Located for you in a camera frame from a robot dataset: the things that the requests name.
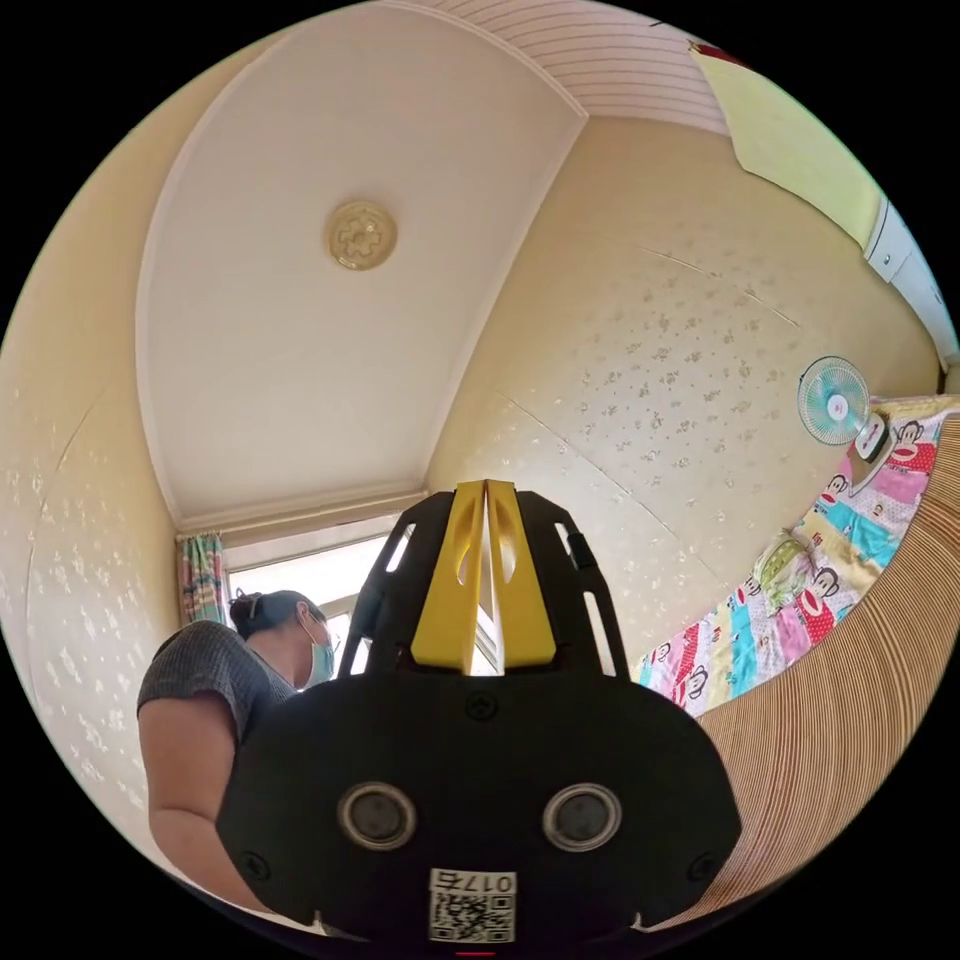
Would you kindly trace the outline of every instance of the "yellow bracket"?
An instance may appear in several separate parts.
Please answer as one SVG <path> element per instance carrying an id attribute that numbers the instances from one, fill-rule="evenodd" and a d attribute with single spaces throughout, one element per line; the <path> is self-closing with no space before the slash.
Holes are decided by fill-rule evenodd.
<path id="1" fill-rule="evenodd" d="M 410 652 L 421 666 L 469 674 L 477 642 L 484 482 L 457 486 Z"/>
<path id="2" fill-rule="evenodd" d="M 480 562 L 486 504 L 494 621 L 503 666 L 545 666 L 556 654 L 520 505 L 512 483 L 488 480 L 457 487 L 437 567 L 411 653 L 421 666 L 470 673 L 480 604 Z"/>
<path id="3" fill-rule="evenodd" d="M 504 669 L 546 666 L 557 647 L 512 483 L 487 481 L 487 517 Z"/>

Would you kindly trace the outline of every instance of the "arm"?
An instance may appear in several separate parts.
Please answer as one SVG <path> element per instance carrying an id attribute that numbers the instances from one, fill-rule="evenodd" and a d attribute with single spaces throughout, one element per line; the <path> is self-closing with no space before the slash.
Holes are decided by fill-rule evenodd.
<path id="1" fill-rule="evenodd" d="M 223 697 L 151 700 L 140 710 L 150 832 L 170 862 L 208 893 L 261 913 L 217 836 L 215 822 L 236 752 Z"/>

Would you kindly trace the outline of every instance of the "curtain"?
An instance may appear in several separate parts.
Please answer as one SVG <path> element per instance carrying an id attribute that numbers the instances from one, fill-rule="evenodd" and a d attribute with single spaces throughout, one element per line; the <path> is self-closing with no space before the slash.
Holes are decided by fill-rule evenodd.
<path id="1" fill-rule="evenodd" d="M 186 537 L 178 544 L 180 618 L 227 622 L 223 582 L 223 544 L 219 533 Z"/>

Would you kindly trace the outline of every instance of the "label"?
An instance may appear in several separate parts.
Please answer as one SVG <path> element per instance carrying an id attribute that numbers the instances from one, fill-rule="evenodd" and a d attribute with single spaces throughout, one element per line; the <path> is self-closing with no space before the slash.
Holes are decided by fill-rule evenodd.
<path id="1" fill-rule="evenodd" d="M 430 939 L 440 943 L 513 943 L 515 873 L 430 871 Z"/>

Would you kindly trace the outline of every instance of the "gray t-shirt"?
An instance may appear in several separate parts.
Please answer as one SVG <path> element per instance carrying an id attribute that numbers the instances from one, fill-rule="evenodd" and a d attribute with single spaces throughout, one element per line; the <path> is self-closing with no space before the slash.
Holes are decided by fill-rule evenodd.
<path id="1" fill-rule="evenodd" d="M 140 686 L 137 713 L 150 700 L 188 700 L 200 693 L 217 693 L 226 700 L 239 745 L 269 710 L 296 690 L 238 633 L 213 620 L 198 620 L 157 651 Z"/>

